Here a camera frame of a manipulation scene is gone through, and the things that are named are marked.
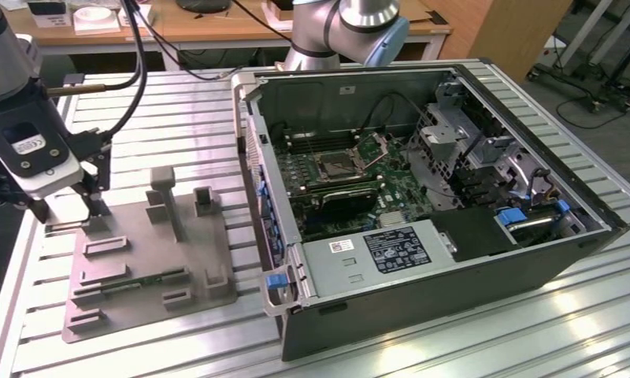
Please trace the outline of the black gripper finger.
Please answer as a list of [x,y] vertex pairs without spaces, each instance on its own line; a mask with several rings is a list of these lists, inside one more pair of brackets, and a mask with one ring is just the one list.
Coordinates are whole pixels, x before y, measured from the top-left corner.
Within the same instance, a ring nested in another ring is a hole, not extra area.
[[47,220],[47,204],[31,198],[15,184],[8,175],[0,173],[0,206],[11,204],[18,209],[28,209],[36,220],[44,224]]
[[100,199],[100,193],[110,188],[111,153],[94,154],[83,162],[88,163],[95,171],[90,173],[82,170],[82,179],[71,186],[71,189],[80,196],[88,210],[88,217],[99,217],[108,214],[108,209]]

